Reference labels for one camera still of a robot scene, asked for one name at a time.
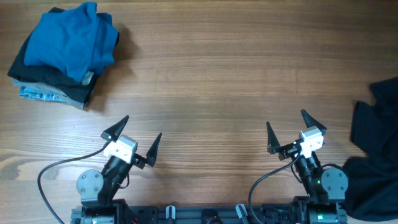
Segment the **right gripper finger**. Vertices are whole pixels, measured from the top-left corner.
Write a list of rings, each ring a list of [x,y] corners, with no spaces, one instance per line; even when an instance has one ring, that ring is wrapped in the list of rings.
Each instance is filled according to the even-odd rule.
[[[318,122],[315,118],[313,118],[306,110],[300,110],[302,118],[305,122],[306,127],[316,127],[318,128],[323,135],[326,134],[327,128]]]
[[[267,127],[267,151],[270,154],[278,153],[280,148],[280,143],[269,121],[266,123],[266,127]]]

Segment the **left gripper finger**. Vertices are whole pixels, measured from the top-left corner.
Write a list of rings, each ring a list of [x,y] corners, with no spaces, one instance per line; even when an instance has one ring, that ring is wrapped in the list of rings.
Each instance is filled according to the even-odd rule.
[[[159,133],[146,154],[146,164],[151,167],[154,167],[154,165],[156,163],[157,153],[158,153],[161,137],[162,137],[162,133]]]
[[[121,135],[125,125],[127,124],[128,119],[129,119],[129,115],[126,115],[119,122],[112,125],[108,129],[105,129],[101,134],[101,138],[103,138],[106,141],[116,142],[119,139],[119,136]]]

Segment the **black t-shirt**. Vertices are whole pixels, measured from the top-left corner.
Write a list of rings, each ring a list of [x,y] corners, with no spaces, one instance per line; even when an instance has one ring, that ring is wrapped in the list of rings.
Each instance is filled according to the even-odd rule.
[[[351,141],[366,155],[343,166],[349,175],[344,205],[355,219],[384,222],[397,218],[397,79],[369,89],[375,104],[359,101],[353,111]]]

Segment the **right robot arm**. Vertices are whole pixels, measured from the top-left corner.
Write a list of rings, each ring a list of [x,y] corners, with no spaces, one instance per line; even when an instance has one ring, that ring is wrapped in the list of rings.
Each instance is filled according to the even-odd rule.
[[[316,203],[344,202],[348,175],[336,164],[322,165],[315,153],[324,145],[327,128],[305,110],[301,114],[307,128],[299,132],[298,139],[284,146],[280,145],[271,124],[266,123],[268,153],[277,154],[281,161],[292,160],[307,195]]]

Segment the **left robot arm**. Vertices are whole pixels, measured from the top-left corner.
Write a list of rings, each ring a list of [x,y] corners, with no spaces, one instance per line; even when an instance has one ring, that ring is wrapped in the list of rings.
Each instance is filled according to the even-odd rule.
[[[157,160],[162,135],[158,134],[146,156],[136,153],[138,142],[122,133],[129,116],[105,129],[101,137],[107,141],[103,155],[108,158],[102,171],[90,169],[84,171],[76,182],[76,189],[85,207],[109,205],[122,183],[129,177],[129,171],[136,166],[143,169],[153,167]]]

